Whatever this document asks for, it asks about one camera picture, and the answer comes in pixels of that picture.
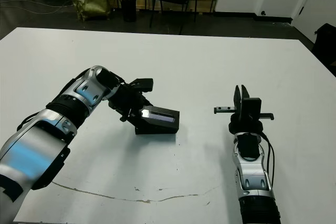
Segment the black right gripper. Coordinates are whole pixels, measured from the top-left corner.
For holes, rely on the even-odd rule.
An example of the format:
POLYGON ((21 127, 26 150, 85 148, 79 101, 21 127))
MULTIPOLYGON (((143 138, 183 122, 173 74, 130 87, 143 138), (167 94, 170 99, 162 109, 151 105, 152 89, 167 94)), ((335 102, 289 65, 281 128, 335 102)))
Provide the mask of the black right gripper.
POLYGON ((261 113, 261 99, 250 98, 246 87, 241 85, 235 87, 234 106, 214 107, 214 113, 230 113, 229 131, 232 134, 249 132, 260 134, 263 131, 261 119, 274 120, 272 113, 261 113))

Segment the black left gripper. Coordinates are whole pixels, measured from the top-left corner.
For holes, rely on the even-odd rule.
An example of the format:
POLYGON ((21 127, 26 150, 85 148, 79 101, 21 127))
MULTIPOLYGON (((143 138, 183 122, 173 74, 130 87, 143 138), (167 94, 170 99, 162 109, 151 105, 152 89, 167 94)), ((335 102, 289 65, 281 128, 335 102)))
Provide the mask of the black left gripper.
POLYGON ((142 92, 135 91, 127 84, 121 84, 116 93, 108 99, 108 106, 121 115, 122 122, 128 121, 139 130, 142 127, 140 110, 153 104, 142 92))

